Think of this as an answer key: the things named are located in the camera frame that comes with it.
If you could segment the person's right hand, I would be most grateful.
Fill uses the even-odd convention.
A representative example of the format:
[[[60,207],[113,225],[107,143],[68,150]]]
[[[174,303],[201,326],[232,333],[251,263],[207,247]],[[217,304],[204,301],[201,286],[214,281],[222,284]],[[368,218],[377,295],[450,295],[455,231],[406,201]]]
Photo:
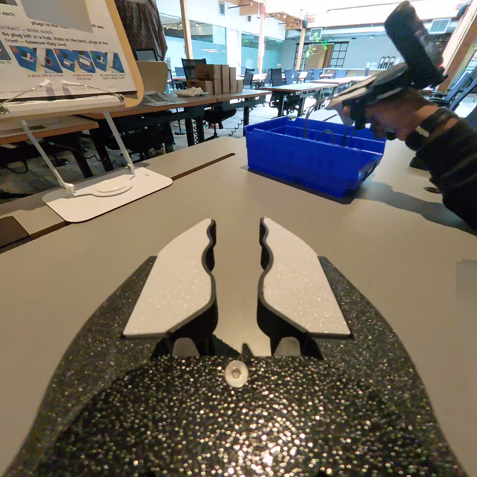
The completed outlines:
[[[404,141],[436,110],[438,106],[420,92],[408,89],[396,97],[368,106],[365,117],[376,138],[383,139],[387,133],[392,133]]]

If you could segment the white document stand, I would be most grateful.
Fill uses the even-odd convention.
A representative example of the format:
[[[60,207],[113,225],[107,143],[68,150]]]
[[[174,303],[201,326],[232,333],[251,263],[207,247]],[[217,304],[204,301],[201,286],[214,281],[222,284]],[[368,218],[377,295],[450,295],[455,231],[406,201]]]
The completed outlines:
[[[43,147],[34,137],[33,132],[27,125],[26,118],[33,115],[45,115],[47,113],[67,114],[81,112],[87,108],[92,108],[92,98],[82,97],[74,100],[55,99],[53,101],[27,101],[26,104],[13,104],[14,100],[33,93],[35,90],[43,89],[53,91],[51,81],[44,80],[33,88],[1,101],[1,116],[9,116],[9,118],[17,118],[19,120],[23,132],[33,143],[33,146],[44,159],[60,185],[59,189],[46,193],[42,198],[43,202],[66,222],[81,223],[169,187],[173,183],[171,178],[144,167],[135,167],[130,158],[126,146],[110,115],[110,108],[113,105],[122,105],[123,108],[125,107],[125,96],[120,92],[108,91],[91,85],[74,81],[62,81],[63,89],[68,89],[68,87],[73,86],[88,88],[95,92],[103,92],[106,96],[114,98],[114,100],[111,100],[98,96],[95,99],[99,100],[100,109],[111,128],[116,142],[120,146],[127,165],[121,170],[116,170],[115,172],[105,175],[104,178],[87,179],[78,185],[63,180],[50,158],[48,158]]]

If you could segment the blue plastic bin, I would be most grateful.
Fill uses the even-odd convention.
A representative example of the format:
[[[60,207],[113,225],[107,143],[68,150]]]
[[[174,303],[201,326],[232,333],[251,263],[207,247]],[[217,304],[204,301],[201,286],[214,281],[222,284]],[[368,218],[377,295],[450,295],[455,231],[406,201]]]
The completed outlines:
[[[369,128],[279,117],[244,128],[248,168],[342,198],[358,190],[385,152]]]

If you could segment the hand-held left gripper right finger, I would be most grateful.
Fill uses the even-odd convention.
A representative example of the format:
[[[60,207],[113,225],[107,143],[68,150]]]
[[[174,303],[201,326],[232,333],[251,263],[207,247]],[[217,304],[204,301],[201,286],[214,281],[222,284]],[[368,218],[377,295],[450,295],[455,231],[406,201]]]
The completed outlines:
[[[260,220],[260,244],[265,255],[258,297],[265,309],[313,337],[350,337],[315,251],[269,217]]]

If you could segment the row of black office chairs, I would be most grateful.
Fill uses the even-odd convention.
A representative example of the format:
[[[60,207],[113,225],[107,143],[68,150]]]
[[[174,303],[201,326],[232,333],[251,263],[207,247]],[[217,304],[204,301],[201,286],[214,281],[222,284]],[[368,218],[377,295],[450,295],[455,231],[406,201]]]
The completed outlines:
[[[184,68],[188,68],[188,67],[190,67],[190,66],[192,66],[193,64],[196,64],[196,63],[204,63],[204,62],[201,61],[201,60],[182,59],[182,63],[183,63],[183,71],[184,71]],[[212,103],[217,103],[217,104],[223,103],[224,104],[225,102],[229,102],[231,100],[240,99],[240,98],[245,98],[246,100],[250,101],[251,104],[258,104],[259,101],[256,100],[256,98],[259,98],[260,101],[263,102],[266,99],[266,96],[268,94],[271,95],[270,92],[267,93],[264,90],[264,87],[297,84],[297,83],[292,82],[293,76],[292,76],[291,72],[290,71],[285,71],[285,73],[283,74],[281,68],[271,69],[270,73],[266,74],[266,77],[269,78],[270,81],[266,82],[264,84],[263,88],[254,89],[254,88],[252,88],[252,86],[253,86],[253,83],[254,83],[255,76],[251,71],[247,71],[246,74],[244,75],[244,77],[240,78],[240,79],[243,79],[243,81],[244,81],[243,82],[243,92],[226,93],[226,94],[208,94],[204,97],[207,97],[207,103],[208,104],[212,104]],[[336,92],[341,87],[343,87],[343,88],[349,87],[349,86],[354,85],[354,84],[356,84],[356,83],[358,83],[362,80],[365,80],[368,77],[366,77],[366,76],[356,76],[356,77],[344,76],[344,77],[333,78],[333,79],[332,78],[325,78],[325,79],[322,79],[322,80],[321,79],[313,80],[313,78],[310,78],[310,80],[308,82],[311,82],[311,81],[319,82],[319,83],[330,82],[330,83],[337,84],[337,88],[334,92],[334,94],[336,94]],[[172,79],[173,80],[186,80],[186,74],[184,72],[184,74],[182,76],[173,77]]]

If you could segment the green hanging plant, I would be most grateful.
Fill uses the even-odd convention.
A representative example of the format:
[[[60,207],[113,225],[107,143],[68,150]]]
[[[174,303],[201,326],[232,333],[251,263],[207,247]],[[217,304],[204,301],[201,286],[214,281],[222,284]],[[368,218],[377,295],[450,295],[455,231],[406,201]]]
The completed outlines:
[[[324,63],[326,54],[329,50],[328,41],[326,39],[321,39],[321,31],[315,31],[313,35],[310,36],[310,39],[312,42],[308,45],[308,49],[305,54],[306,59],[313,55],[317,55],[317,61]]]

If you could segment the printed instruction board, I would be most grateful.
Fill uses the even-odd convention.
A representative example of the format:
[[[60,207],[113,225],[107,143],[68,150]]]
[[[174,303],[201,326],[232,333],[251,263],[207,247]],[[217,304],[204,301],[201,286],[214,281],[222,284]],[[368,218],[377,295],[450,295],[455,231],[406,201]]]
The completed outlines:
[[[1,115],[137,105],[144,86],[115,1],[1,1]]]

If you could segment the stack of cardboard boxes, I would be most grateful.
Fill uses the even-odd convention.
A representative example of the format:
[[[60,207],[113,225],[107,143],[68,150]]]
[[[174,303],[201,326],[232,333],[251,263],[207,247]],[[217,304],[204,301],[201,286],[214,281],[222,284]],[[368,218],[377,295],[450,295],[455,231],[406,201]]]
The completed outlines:
[[[184,68],[186,86],[195,94],[226,94],[243,92],[243,79],[237,69],[226,64],[196,63]]]

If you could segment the black wristwatch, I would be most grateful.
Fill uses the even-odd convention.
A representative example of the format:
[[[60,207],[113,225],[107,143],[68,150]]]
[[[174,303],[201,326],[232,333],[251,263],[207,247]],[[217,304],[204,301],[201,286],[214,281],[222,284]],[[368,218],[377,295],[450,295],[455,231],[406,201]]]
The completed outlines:
[[[408,135],[405,145],[412,151],[420,150],[428,142],[434,132],[451,119],[459,119],[453,111],[440,107],[432,115],[428,116]]]

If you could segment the long grey table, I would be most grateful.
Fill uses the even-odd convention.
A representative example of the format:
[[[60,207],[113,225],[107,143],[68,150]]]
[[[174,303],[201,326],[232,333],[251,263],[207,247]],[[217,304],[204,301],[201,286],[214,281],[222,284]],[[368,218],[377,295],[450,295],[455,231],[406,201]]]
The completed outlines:
[[[300,117],[305,110],[305,99],[308,97],[315,99],[312,107],[314,111],[320,109],[321,105],[331,97],[337,88],[337,84],[325,82],[305,82],[291,85],[269,86],[264,87],[267,93],[271,93],[274,101],[271,101],[271,107],[278,111],[278,117],[282,117],[284,113],[297,106],[297,115]]]

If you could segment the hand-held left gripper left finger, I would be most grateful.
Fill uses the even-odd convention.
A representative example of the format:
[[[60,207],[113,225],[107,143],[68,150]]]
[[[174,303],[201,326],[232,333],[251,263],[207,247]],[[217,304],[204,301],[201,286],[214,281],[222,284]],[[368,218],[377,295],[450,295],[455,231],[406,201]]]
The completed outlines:
[[[213,305],[213,266],[206,254],[215,246],[216,223],[206,218],[159,251],[123,330],[125,338],[163,338]]]

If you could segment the wood-edged grey table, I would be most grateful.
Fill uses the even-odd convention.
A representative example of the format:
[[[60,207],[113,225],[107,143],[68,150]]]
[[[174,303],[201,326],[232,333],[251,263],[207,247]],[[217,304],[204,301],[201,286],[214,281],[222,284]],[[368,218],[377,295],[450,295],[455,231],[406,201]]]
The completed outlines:
[[[26,120],[26,123],[36,139],[44,140],[40,145],[48,155],[63,151],[72,152],[84,178],[93,176],[87,158],[80,148],[79,134],[98,129],[96,121],[79,116],[61,116]],[[1,168],[22,162],[28,170],[27,161],[39,156],[33,145],[27,145],[28,140],[29,137],[22,128],[20,119],[1,119]]]
[[[143,101],[130,108],[116,105],[109,112],[112,120],[108,122],[102,112],[87,112],[79,115],[84,119],[95,120],[98,129],[91,132],[91,139],[100,155],[101,160],[106,157],[105,148],[116,149],[116,137],[109,133],[113,126],[118,130],[124,144],[132,153],[146,156],[151,147],[158,146],[161,140],[169,137],[162,130],[162,126],[172,121],[184,120],[188,146],[204,142],[205,118],[217,119],[222,116],[229,118],[235,110],[244,109],[243,125],[248,125],[249,108],[265,101],[267,91],[246,90],[245,92],[227,93],[219,95],[206,94],[204,96],[180,97],[175,93],[167,94],[165,100],[158,103],[146,104]]]

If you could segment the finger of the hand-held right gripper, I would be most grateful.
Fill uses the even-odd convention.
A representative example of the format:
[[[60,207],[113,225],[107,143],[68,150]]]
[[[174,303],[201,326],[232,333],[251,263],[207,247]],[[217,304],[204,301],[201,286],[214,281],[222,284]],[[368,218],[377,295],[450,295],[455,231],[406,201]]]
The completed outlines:
[[[331,105],[372,105],[379,102],[378,95],[373,84],[377,75],[371,75],[365,80],[352,85],[346,90],[331,98]]]
[[[351,117],[352,107],[344,104],[328,104],[326,110],[335,111],[345,126],[352,126],[355,120]]]

